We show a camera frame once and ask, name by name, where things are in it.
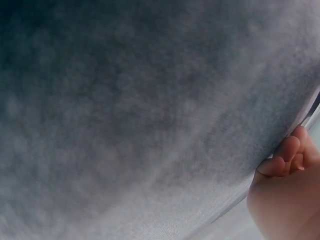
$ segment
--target gray felt material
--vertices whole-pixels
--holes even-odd
[[[319,60],[319,0],[0,1],[0,239],[198,239]]]

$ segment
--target gray cloth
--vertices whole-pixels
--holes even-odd
[[[319,0],[1,1],[0,239],[197,239],[301,121],[319,16]]]

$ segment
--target hand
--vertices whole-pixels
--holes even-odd
[[[316,165],[320,165],[320,152],[307,130],[298,126],[280,144],[273,158],[264,160],[258,166],[251,188],[269,178],[286,177]]]
[[[320,152],[298,126],[256,169],[247,208],[266,239],[317,238],[320,213]]]

